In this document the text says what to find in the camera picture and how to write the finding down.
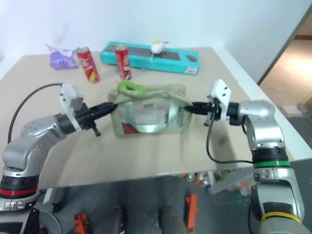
coca-cola can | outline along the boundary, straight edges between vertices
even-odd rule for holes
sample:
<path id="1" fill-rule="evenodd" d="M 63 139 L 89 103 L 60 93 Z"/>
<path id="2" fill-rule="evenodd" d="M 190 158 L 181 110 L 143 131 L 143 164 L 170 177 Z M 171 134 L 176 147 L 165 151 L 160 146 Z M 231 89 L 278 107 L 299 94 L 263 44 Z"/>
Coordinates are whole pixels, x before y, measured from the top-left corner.
<path id="1" fill-rule="evenodd" d="M 130 71 L 129 52 L 127 46 L 118 45 L 115 48 L 115 53 L 118 64 L 118 71 L 120 73 L 121 79 L 130 80 L 131 71 Z"/>
<path id="2" fill-rule="evenodd" d="M 76 54 L 84 69 L 87 79 L 91 83 L 99 82 L 97 68 L 94 64 L 91 52 L 87 46 L 81 46 L 76 49 Z"/>

